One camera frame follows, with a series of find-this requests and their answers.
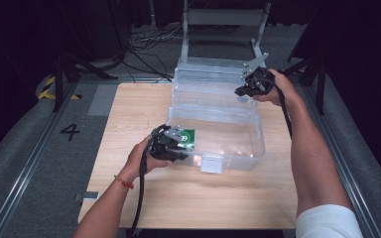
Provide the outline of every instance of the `table surface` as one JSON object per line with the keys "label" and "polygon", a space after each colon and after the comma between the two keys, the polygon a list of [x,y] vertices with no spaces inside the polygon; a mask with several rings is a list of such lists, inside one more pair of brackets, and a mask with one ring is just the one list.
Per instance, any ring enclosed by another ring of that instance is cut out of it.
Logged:
{"label": "table surface", "polygon": [[[133,146],[161,124],[171,105],[168,83],[119,85],[87,191],[102,194],[126,163]],[[291,172],[291,140],[280,107],[259,103],[265,157],[250,172],[202,173],[173,165],[145,176],[138,227],[183,229],[294,229],[297,194]],[[130,190],[120,227],[131,227],[139,179]],[[78,221],[95,200],[85,200]]]}

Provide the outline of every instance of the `forearm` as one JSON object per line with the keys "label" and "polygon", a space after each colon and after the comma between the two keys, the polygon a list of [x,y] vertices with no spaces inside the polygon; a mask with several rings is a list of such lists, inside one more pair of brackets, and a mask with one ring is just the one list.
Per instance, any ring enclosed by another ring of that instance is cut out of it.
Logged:
{"label": "forearm", "polygon": [[[134,180],[122,172],[119,176],[128,182]],[[114,180],[82,218],[73,237],[116,237],[128,190]]]}
{"label": "forearm", "polygon": [[299,95],[291,98],[288,112],[293,129],[291,153],[298,214],[322,204],[349,207],[332,154]]}

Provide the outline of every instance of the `bracelet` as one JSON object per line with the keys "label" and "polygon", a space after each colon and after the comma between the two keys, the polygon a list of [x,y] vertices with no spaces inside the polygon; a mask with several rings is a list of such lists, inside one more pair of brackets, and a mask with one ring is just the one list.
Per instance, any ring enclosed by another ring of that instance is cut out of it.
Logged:
{"label": "bracelet", "polygon": [[120,181],[120,183],[123,185],[123,186],[126,186],[126,187],[129,187],[131,189],[134,188],[134,183],[130,183],[130,182],[126,182],[124,180],[122,180],[122,178],[120,178],[119,176],[114,176],[114,178],[118,181]]}

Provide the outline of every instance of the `yellow tape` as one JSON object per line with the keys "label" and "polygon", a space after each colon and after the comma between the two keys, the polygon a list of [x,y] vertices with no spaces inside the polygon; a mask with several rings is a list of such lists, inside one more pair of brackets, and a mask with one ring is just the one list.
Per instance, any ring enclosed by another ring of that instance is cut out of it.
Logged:
{"label": "yellow tape", "polygon": [[43,88],[42,92],[39,94],[39,99],[42,99],[42,98],[48,98],[48,92],[49,92],[49,89],[51,88],[52,86],[52,83],[55,82],[55,77],[51,77],[48,79],[48,81],[46,82],[45,84],[45,87]]}
{"label": "yellow tape", "polygon": [[[53,94],[48,94],[49,89],[51,89],[52,84],[55,82],[55,77],[51,77],[48,79],[48,81],[45,84],[45,87],[43,87],[42,92],[39,94],[39,99],[47,98],[51,100],[57,99],[57,97]],[[80,100],[82,98],[81,95],[73,95],[70,99],[72,100]]]}

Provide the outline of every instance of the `t-shirt sleeve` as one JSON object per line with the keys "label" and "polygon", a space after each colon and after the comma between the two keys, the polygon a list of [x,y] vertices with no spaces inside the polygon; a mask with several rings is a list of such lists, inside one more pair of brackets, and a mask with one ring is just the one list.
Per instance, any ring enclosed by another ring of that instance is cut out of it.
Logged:
{"label": "t-shirt sleeve", "polygon": [[363,237],[352,210],[340,205],[321,205],[304,211],[296,222],[296,237]]}

